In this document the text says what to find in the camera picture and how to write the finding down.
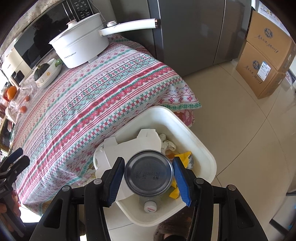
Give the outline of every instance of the pot handle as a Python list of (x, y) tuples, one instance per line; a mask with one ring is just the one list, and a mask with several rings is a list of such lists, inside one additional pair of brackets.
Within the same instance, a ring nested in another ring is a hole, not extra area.
[(100, 34), (102, 36), (106, 36), (109, 34), (116, 34), (116, 33), (121, 33), (125, 31), (157, 28), (157, 27), (158, 27), (157, 19), (149, 18), (149, 19), (136, 20), (136, 21), (126, 22), (126, 23), (119, 23), (115, 26), (103, 28), (100, 30)]

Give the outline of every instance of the pot lid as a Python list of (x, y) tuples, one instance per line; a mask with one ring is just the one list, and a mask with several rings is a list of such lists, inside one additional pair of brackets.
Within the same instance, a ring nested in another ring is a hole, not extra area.
[(100, 14), (101, 14), (101, 13), (98, 12), (98, 13), (93, 14), (93, 15), (91, 15), (91, 16), (89, 16), (89, 17), (83, 19), (83, 20), (80, 20), (79, 22), (77, 22), (76, 19), (71, 20), (70, 22), (67, 23), (68, 28), (67, 28), (66, 30), (64, 30), (63, 32), (61, 32), (61, 33), (60, 33), (58, 36), (56, 36), (54, 39), (52, 39), (52, 40), (49, 42), (49, 44), (51, 44), (51, 43), (57, 41), (59, 38), (61, 38), (62, 36), (64, 36), (67, 32), (72, 31), (73, 29), (75, 29), (75, 28), (81, 26), (82, 24), (88, 22), (88, 21), (89, 21), (90, 19), (92, 19), (92, 18), (97, 17), (97, 16), (100, 15)]
[(152, 197), (167, 191), (173, 180), (173, 166), (160, 152), (141, 151), (127, 162), (124, 178), (128, 187), (140, 196)]

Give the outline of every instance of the white plastic bin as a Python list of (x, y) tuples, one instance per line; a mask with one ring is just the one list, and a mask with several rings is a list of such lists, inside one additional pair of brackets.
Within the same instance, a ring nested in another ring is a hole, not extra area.
[[(151, 107), (112, 136), (115, 136), (117, 143), (122, 143), (136, 138), (141, 129), (155, 129), (158, 134), (164, 133), (167, 139), (177, 146), (179, 153), (191, 151), (195, 160), (192, 169), (195, 175), (202, 177), (209, 183), (214, 180), (217, 166), (213, 155), (169, 109), (161, 106)], [(116, 202), (129, 220), (144, 227), (157, 225), (185, 207), (181, 197), (172, 199), (168, 195), (162, 195), (161, 206), (154, 213), (144, 211), (144, 207), (139, 203), (139, 196), (136, 194)]]

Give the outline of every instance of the patterned tablecloth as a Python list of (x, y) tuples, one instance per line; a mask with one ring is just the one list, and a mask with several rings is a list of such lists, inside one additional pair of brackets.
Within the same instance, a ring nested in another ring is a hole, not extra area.
[(96, 147), (145, 109), (161, 105), (188, 125), (200, 103), (184, 80), (138, 43), (120, 35), (91, 63), (61, 73), (36, 90), (15, 126), (13, 149), (30, 166), (16, 181), (21, 202), (41, 214), (63, 185), (95, 178)]

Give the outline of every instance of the screw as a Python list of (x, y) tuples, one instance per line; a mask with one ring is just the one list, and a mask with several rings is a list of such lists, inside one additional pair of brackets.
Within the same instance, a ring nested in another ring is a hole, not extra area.
[(231, 190), (231, 191), (234, 191), (236, 189), (236, 186), (235, 185), (228, 185), (228, 189)]
[(101, 183), (102, 183), (102, 179), (97, 178), (97, 179), (94, 180), (95, 185), (99, 185)]
[(70, 187), (69, 186), (63, 186), (62, 188), (63, 192), (67, 192), (70, 190)]
[(203, 184), (204, 183), (204, 180), (202, 178), (197, 178), (197, 179), (195, 179), (195, 182), (197, 184)]

